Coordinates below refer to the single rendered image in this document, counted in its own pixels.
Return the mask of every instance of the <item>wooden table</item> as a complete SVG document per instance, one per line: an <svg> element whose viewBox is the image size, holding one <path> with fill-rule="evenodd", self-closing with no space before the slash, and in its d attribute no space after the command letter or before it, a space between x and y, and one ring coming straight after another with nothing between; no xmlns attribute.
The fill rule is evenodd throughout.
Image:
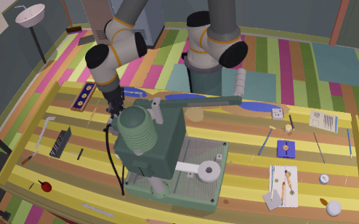
<svg viewBox="0 0 359 224"><path fill-rule="evenodd" d="M187 135L210 140L229 142L229 153L217 211L203 212L170 204L137 198L121 189L106 152L103 129L110 116L106 112L108 103L99 90L88 102L85 111L71 111L70 105L82 88L82 83L65 82L61 87L55 84L35 113L28 127L19 139L12 155L0 174L0 187L5 191L29 201L43 209L77 223L153 223L154 220L168 223L359 223L359 119L351 119L348 113L323 111L339 117L338 133L312 128L308 125L310 108L289 105L282 107L283 121L271 119L270 112L256 112L242 109L238 105L208 107L203 109L203 120L188 117L184 108ZM141 89L147 93L145 99L166 95L183 94L154 89ZM129 107L137 97L126 97ZM90 117L96 108L91 122ZM282 135L279 130L289 124L289 114L294 122L295 132ZM41 140L35 148L44 121L50 121ZM49 152L61 130L70 126L72 136L60 159L49 157ZM261 156L258 156L270 129L273 130ZM347 129L350 129L352 159L348 144ZM316 134L325 164L315 142ZM109 135L112 149L116 137ZM276 157L277 140L296 142L296 158ZM82 156L77 155L84 149ZM39 151L24 166L21 162L33 152ZM112 155L117 172L122 165ZM277 208L269 211L263 194L269 188L269 166L297 166L299 207ZM319 183L321 174L327 174L327 185ZM47 181L52 191L43 192L38 180ZM320 199L337 200L342 212L330 217ZM100 214L83 207L86 203L113 214Z"/></svg>

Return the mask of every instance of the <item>beige round object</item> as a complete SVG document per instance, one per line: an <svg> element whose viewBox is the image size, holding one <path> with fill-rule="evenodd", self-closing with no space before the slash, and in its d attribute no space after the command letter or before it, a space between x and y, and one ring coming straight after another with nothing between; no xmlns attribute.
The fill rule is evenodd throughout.
<svg viewBox="0 0 359 224"><path fill-rule="evenodd" d="M291 124L287 124L285 126L285 132L287 132L287 133L291 132Z"/></svg>
<svg viewBox="0 0 359 224"><path fill-rule="evenodd" d="M202 108L189 108L185 112L185 116L193 122L199 122L203 120L203 109Z"/></svg>

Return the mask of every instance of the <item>metal base plate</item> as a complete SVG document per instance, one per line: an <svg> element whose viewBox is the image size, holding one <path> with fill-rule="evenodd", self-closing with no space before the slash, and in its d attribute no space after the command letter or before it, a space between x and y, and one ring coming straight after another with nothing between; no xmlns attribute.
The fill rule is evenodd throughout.
<svg viewBox="0 0 359 224"><path fill-rule="evenodd" d="M195 175L193 179L188 179L186 172L175 171L171 180L163 179L165 183L169 184L169 195L162 199L157 199L150 193L151 186L147 178L129 172L124 187L132 196L191 209L215 212L225 172L228 146L228 143L214 140L194 137L185 137L184 139L178 161L201 164L208 160L215 161L217 154L222 154L222 160L216 161L220 165L221 174L218 180L212 183L202 182L198 175Z"/></svg>

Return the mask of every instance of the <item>blue box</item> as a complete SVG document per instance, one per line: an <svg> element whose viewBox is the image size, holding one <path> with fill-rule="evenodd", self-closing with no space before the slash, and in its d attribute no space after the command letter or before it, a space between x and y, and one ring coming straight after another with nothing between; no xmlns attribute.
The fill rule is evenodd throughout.
<svg viewBox="0 0 359 224"><path fill-rule="evenodd" d="M284 145L287 145L289 147L287 151L283 149ZM278 140L278 152L276 156L290 159L296 158L296 143L291 141Z"/></svg>

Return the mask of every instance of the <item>green ribbed motor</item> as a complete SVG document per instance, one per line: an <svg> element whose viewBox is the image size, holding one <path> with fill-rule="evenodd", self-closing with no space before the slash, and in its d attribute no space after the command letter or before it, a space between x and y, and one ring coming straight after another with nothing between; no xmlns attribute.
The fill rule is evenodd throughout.
<svg viewBox="0 0 359 224"><path fill-rule="evenodd" d="M158 140L150 113L137 105L130 106L120 113L117 128L127 147L135 152L149 151Z"/></svg>

